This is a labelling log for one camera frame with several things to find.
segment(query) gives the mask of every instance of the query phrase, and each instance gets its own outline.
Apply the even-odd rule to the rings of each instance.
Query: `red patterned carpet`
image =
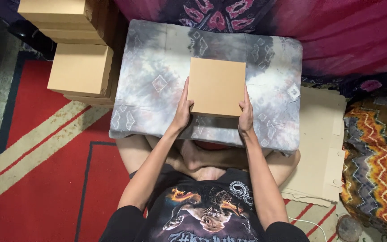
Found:
[[[129,181],[110,110],[47,90],[51,66],[19,53],[0,132],[0,241],[97,241]],[[286,202],[336,240],[335,206]],[[323,242],[314,225],[296,225]]]

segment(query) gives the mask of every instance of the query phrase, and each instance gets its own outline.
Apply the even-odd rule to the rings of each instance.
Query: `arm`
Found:
[[[288,216],[282,195],[262,154],[253,129],[253,108],[246,87],[244,88],[244,102],[240,102],[240,107],[243,113],[239,118],[238,129],[247,150],[253,200],[259,221],[266,230],[274,222],[288,223]]]
[[[172,144],[189,122],[189,108],[193,105],[194,101],[187,100],[188,83],[189,77],[186,79],[185,87],[178,102],[172,123],[126,186],[117,206],[118,209],[132,205],[143,211],[146,207]]]

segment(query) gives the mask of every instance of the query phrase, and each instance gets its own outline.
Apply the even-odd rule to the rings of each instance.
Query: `zigzag pattern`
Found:
[[[364,223],[387,231],[387,96],[353,103],[344,121],[349,155],[341,199]]]

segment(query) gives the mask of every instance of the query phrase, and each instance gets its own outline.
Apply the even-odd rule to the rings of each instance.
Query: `gray tie-dye fabric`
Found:
[[[171,123],[191,57],[246,63],[254,129],[263,148],[291,154],[299,144],[302,46],[291,38],[219,34],[132,20],[110,137],[161,137]],[[243,146],[238,119],[194,116],[181,139]]]

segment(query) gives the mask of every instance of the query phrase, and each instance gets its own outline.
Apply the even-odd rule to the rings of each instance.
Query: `white cable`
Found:
[[[315,223],[313,223],[313,222],[310,222],[310,221],[305,221],[305,220],[300,220],[300,219],[291,218],[291,217],[289,217],[289,216],[288,216],[288,218],[289,218],[289,219],[292,219],[292,220],[300,221],[300,222],[312,223],[312,224],[318,226],[318,227],[320,228],[320,230],[322,231],[323,237],[325,237],[325,242],[326,242],[325,231],[323,231],[322,227],[320,227],[319,225],[317,225],[317,224],[315,224]]]

